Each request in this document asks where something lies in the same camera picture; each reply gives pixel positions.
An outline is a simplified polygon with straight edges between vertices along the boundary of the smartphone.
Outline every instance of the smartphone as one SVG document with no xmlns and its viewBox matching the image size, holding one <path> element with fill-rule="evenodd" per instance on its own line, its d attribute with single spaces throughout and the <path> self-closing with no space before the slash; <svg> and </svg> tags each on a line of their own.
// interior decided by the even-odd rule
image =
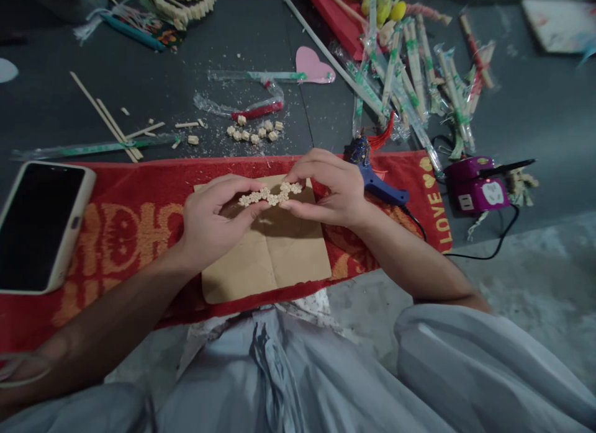
<svg viewBox="0 0 596 433">
<path fill-rule="evenodd" d="M 0 215 L 0 293 L 41 295 L 62 286 L 96 174 L 30 161 Z"/>
</svg>

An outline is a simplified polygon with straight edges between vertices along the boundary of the light gray clothing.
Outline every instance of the light gray clothing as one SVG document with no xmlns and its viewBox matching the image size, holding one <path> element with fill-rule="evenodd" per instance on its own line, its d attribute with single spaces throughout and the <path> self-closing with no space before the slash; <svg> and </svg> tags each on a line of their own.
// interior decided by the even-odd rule
<svg viewBox="0 0 596 433">
<path fill-rule="evenodd" d="M 596 431 L 596 398 L 503 317 L 461 306 L 418 305 L 399 316 L 395 335 L 397 378 L 327 329 L 276 309 L 252 312 L 197 355 L 155 416 L 157 428 Z M 128 417 L 122 417 L 123 406 Z M 74 409 L 94 415 L 73 416 Z M 110 384 L 25 410 L 0 424 L 0 432 L 137 432 L 140 419 L 153 419 L 142 398 Z"/>
</svg>

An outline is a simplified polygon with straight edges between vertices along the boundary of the black phone screen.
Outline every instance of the black phone screen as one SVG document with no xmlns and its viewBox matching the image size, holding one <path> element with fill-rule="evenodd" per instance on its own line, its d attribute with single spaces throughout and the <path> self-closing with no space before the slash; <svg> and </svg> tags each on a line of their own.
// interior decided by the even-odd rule
<svg viewBox="0 0 596 433">
<path fill-rule="evenodd" d="M 31 163 L 0 227 L 0 288 L 47 288 L 85 171 Z"/>
</svg>

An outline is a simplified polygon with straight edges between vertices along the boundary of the person's left hand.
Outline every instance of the person's left hand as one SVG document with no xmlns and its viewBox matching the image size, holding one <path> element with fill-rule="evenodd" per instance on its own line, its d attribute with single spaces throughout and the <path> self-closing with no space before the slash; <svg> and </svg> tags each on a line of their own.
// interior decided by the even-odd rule
<svg viewBox="0 0 596 433">
<path fill-rule="evenodd" d="M 265 200 L 253 203 L 234 219 L 220 215 L 236 193 L 259 191 L 264 183 L 228 174 L 213 179 L 191 194 L 184 204 L 184 234 L 175 246 L 183 267 L 198 274 L 229 252 L 255 218 L 269 208 Z"/>
</svg>

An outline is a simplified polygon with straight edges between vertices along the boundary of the concrete floor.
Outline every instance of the concrete floor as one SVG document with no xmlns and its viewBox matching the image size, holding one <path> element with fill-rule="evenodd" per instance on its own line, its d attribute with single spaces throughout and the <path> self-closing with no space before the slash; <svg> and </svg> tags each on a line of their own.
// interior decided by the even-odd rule
<svg viewBox="0 0 596 433">
<path fill-rule="evenodd" d="M 454 252 L 488 256 L 496 241 Z M 596 393 L 596 213 L 508 237 L 490 261 L 454 258 L 495 314 L 529 332 Z M 383 271 L 328 289 L 332 315 L 348 337 L 395 372 L 392 328 L 412 299 Z M 187 327 L 152 333 L 108 380 L 137 382 L 157 406 L 169 393 Z"/>
</svg>

